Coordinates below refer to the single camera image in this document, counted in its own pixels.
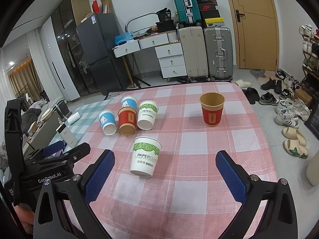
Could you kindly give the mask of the person's left hand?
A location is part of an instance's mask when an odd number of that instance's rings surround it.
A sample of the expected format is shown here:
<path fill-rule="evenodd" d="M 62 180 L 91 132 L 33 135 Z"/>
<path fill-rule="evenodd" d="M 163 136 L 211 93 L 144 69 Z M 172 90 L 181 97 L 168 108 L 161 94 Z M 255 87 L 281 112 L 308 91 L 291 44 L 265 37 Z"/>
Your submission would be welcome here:
<path fill-rule="evenodd" d="M 16 211 L 16 214 L 19 220 L 21 221 L 21 224 L 25 229 L 26 233 L 32 234 L 35 213 L 27 208 L 24 208 L 23 206 L 14 206 L 14 210 Z"/>

